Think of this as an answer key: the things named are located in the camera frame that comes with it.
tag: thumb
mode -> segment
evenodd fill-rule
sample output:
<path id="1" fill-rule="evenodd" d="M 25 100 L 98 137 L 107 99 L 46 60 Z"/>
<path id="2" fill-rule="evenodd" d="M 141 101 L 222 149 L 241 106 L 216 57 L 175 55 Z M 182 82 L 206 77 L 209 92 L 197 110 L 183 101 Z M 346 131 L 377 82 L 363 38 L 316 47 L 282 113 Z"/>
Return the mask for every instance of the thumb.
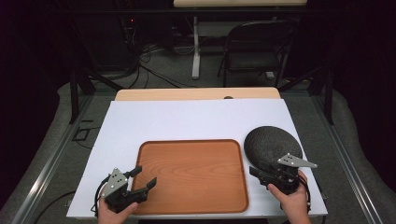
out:
<path id="1" fill-rule="evenodd" d="M 284 199 L 284 197 L 286 197 L 286 195 L 282 192 L 282 191 L 280 191 L 275 185 L 273 185 L 273 184 L 269 184 L 268 185 L 268 190 L 270 190 L 270 192 L 274 195 L 274 197 L 278 200 L 278 201 L 280 201 L 280 202 L 282 202 L 283 201 L 283 199 Z"/>
<path id="2" fill-rule="evenodd" d="M 126 219 L 136 209 L 137 209 L 137 203 L 131 203 L 128 207 L 126 207 L 124 210 L 119 212 L 119 216 L 124 217 Z"/>

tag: silver metal bracket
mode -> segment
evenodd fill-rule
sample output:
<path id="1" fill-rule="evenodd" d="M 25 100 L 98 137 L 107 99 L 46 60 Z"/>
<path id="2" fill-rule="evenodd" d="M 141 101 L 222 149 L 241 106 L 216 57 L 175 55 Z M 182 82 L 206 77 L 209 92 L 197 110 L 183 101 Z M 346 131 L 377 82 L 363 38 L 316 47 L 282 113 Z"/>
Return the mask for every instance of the silver metal bracket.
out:
<path id="1" fill-rule="evenodd" d="M 318 166 L 310 161 L 305 161 L 302 160 L 298 157 L 295 157 L 293 155 L 290 155 L 288 153 L 287 155 L 283 156 L 279 160 L 277 160 L 277 163 L 283 164 L 283 165 L 288 165 L 291 167 L 310 167 L 310 168 L 318 168 Z"/>
<path id="2" fill-rule="evenodd" d="M 105 198 L 126 184 L 128 184 L 128 178 L 118 168 L 114 168 L 101 196 Z"/>

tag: person's left hand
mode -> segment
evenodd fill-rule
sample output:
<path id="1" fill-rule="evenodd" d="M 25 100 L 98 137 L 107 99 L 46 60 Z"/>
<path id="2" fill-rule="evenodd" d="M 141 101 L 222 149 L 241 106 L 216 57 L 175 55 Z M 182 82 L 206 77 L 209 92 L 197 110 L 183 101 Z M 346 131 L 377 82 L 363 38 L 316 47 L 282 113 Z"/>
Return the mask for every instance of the person's left hand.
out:
<path id="1" fill-rule="evenodd" d="M 137 206 L 138 203 L 131 203 L 124 210 L 115 213 L 108 208 L 105 199 L 100 197 L 98 224 L 121 224 L 137 209 Z"/>

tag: white tabletop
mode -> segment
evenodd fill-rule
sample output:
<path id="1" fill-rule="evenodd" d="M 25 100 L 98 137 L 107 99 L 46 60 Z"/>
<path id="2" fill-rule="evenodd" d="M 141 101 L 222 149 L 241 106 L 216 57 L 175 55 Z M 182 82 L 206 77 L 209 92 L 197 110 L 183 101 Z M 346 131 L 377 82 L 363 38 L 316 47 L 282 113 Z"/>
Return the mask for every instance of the white tabletop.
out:
<path id="1" fill-rule="evenodd" d="M 174 0 L 175 7 L 293 7 L 306 0 Z"/>
<path id="2" fill-rule="evenodd" d="M 289 110 L 282 99 L 112 102 L 67 216 L 94 218 L 91 207 L 100 182 L 114 167 L 123 172 L 132 170 L 140 146 L 147 141 L 234 139 L 240 144 L 243 152 L 245 137 L 259 126 L 284 129 L 300 142 Z M 249 199 L 247 211 L 236 214 L 136 218 L 283 217 L 279 202 L 260 185 L 256 177 L 248 173 L 250 164 L 245 154 L 242 154 Z M 312 196 L 310 215 L 326 215 L 327 210 L 311 169 L 301 169 L 307 175 Z"/>

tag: tray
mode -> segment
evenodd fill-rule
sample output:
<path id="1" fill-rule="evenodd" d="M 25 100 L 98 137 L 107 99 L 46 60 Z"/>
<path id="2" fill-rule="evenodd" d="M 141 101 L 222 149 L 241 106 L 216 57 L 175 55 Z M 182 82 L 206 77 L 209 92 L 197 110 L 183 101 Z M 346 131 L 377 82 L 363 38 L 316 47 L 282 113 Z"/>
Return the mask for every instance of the tray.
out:
<path id="1" fill-rule="evenodd" d="M 240 213 L 248 193 L 239 144 L 234 140 L 150 141 L 139 149 L 143 167 L 132 189 L 155 176 L 157 185 L 136 215 Z"/>

